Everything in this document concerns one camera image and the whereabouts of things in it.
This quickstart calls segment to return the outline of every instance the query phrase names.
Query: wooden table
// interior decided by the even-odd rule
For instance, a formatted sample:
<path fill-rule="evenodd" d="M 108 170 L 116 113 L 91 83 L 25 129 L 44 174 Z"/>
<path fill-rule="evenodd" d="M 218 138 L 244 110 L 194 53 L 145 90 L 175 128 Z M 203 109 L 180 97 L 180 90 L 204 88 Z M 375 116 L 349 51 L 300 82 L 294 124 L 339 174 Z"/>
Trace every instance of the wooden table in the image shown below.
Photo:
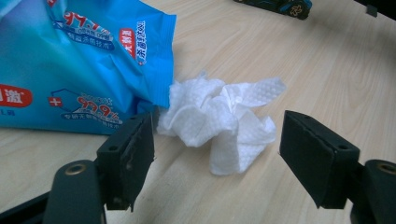
<path fill-rule="evenodd" d="M 255 110 L 278 132 L 247 172 L 214 176 L 210 143 L 189 148 L 156 134 L 156 160 L 134 212 L 106 212 L 108 223 L 350 223 L 350 202 L 318 210 L 278 155 L 283 114 L 319 120 L 361 149 L 361 163 L 396 162 L 396 22 L 352 0 L 314 0 L 306 21 L 232 0 L 145 2 L 177 14 L 176 80 L 206 70 L 227 83 L 280 77 L 288 88 Z M 0 129 L 0 211 L 50 190 L 58 168 L 93 160 L 105 140 Z"/>

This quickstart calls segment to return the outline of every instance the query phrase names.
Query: white textured tissue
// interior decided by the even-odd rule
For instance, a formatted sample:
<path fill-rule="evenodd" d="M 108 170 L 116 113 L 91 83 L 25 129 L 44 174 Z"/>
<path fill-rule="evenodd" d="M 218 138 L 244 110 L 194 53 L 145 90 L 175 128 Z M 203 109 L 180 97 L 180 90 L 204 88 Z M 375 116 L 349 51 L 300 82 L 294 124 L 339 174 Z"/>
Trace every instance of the white textured tissue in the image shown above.
<path fill-rule="evenodd" d="M 170 107 L 161 112 L 157 131 L 179 136 L 188 147 L 199 147 L 213 138 L 211 172 L 243 173 L 276 139 L 272 120 L 257 118 L 250 108 L 268 104 L 285 89 L 278 77 L 231 85 L 205 76 L 176 82 L 170 90 Z"/>

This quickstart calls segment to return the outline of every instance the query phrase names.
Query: blue plastic package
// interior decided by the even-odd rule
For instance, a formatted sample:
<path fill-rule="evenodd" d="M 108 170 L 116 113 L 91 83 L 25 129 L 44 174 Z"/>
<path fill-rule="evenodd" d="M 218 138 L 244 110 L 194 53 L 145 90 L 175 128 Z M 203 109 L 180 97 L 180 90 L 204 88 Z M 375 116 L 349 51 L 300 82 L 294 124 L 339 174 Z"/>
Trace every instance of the blue plastic package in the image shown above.
<path fill-rule="evenodd" d="M 175 15 L 138 0 L 0 3 L 0 126 L 111 134 L 169 106 Z"/>

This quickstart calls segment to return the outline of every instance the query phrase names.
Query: light wood surface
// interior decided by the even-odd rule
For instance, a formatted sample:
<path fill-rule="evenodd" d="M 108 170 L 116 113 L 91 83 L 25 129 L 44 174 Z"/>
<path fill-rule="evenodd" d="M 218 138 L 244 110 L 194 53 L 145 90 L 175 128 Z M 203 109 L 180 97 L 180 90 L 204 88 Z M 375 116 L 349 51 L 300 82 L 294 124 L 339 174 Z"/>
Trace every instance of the light wood surface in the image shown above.
<path fill-rule="evenodd" d="M 155 134 L 156 160 L 134 212 L 106 212 L 108 223 L 350 223 L 350 202 L 317 209 L 278 155 L 283 113 L 305 113 L 344 136 L 361 163 L 396 162 L 396 21 L 352 0 L 314 0 L 306 21 L 232 0 L 145 2 L 177 14 L 176 80 L 206 70 L 227 83 L 281 77 L 287 89 L 255 110 L 275 121 L 277 139 L 244 174 L 210 174 L 210 143 L 189 148 Z M 0 129 L 0 212 L 50 190 L 58 168 L 93 160 L 105 140 Z"/>

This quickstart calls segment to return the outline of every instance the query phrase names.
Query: white logo on package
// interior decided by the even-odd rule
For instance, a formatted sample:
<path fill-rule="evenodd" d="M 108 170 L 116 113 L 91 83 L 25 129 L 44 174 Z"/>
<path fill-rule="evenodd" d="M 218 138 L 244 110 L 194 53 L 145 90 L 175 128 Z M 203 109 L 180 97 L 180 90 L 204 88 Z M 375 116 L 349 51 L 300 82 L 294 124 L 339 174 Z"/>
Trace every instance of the white logo on package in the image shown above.
<path fill-rule="evenodd" d="M 49 105 L 58 107 L 63 119 L 92 119 L 111 129 L 118 129 L 122 124 L 119 114 L 114 111 L 110 98 L 77 94 L 68 89 L 53 91 L 48 98 Z"/>
<path fill-rule="evenodd" d="M 146 22 L 139 21 L 136 25 L 136 56 L 137 62 L 142 65 L 146 63 L 148 46 L 146 44 Z"/>
<path fill-rule="evenodd" d="M 97 23 L 75 12 L 66 12 L 64 19 L 65 21 L 54 21 L 53 27 L 63 30 L 71 40 L 100 49 L 114 49 L 113 36 Z"/>
<path fill-rule="evenodd" d="M 21 92 L 9 91 L 9 90 L 4 90 L 4 92 L 6 93 L 7 102 L 22 104 Z"/>

